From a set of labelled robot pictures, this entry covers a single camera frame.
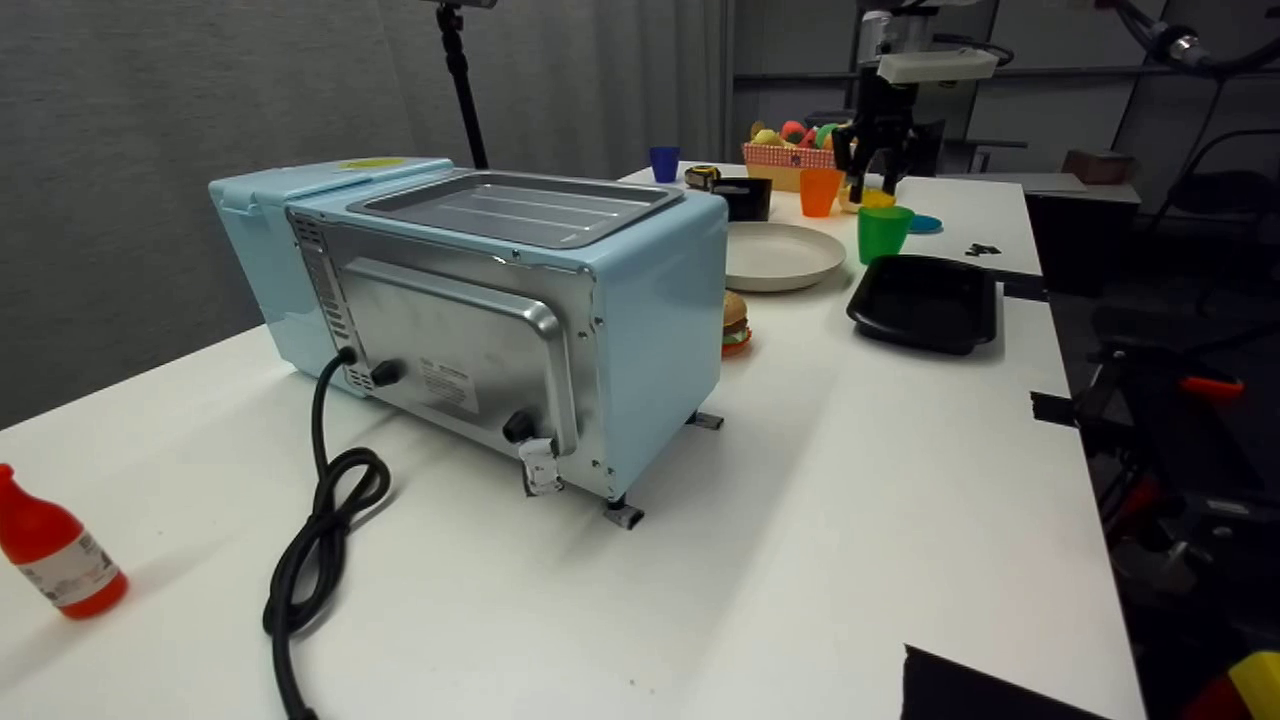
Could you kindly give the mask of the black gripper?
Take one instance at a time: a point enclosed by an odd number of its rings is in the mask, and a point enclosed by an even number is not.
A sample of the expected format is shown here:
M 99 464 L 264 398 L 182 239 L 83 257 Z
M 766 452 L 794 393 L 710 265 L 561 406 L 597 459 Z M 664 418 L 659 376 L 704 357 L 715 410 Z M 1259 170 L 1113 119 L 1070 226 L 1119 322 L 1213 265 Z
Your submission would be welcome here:
M 865 170 L 867 170 L 867 149 L 865 140 L 905 140 L 898 150 L 898 177 L 931 177 L 939 169 L 939 127 L 936 123 L 915 123 L 910 127 L 910 107 L 915 107 L 915 87 L 910 85 L 889 85 L 880 71 L 860 74 L 855 90 L 855 123 L 836 123 L 833 127 L 833 158 L 849 179 L 849 199 L 865 199 Z

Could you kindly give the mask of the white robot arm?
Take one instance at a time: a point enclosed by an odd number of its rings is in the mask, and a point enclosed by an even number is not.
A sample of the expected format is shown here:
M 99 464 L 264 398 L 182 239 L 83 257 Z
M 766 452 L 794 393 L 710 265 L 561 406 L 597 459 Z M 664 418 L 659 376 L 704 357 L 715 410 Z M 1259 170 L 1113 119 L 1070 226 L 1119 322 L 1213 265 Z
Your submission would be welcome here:
M 833 155 L 860 202 L 867 170 L 890 193 L 915 158 L 915 94 L 924 85 L 989 78 L 984 49 L 942 49 L 931 21 L 970 0 L 855 0 L 850 26 L 850 119 L 836 127 Z

